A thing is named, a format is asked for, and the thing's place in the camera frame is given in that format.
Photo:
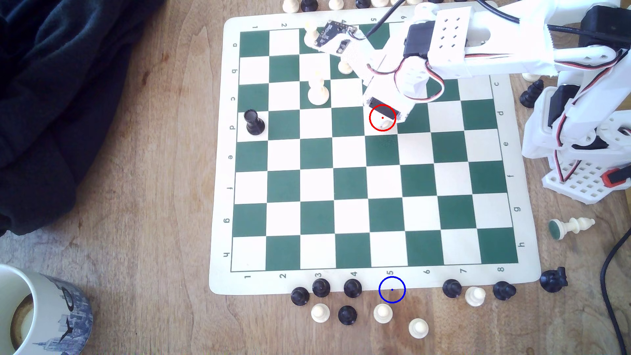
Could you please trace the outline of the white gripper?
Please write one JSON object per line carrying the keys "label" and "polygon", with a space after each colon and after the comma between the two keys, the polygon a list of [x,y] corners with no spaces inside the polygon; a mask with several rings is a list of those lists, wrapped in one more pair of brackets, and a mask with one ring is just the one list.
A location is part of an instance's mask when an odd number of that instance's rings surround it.
{"label": "white gripper", "polygon": [[[368,81],[363,95],[371,124],[401,124],[411,112],[411,101],[436,101],[444,93],[444,80],[425,58],[430,40],[424,32],[433,22],[395,23],[382,49],[367,62]],[[396,109],[382,101],[396,101]]]}

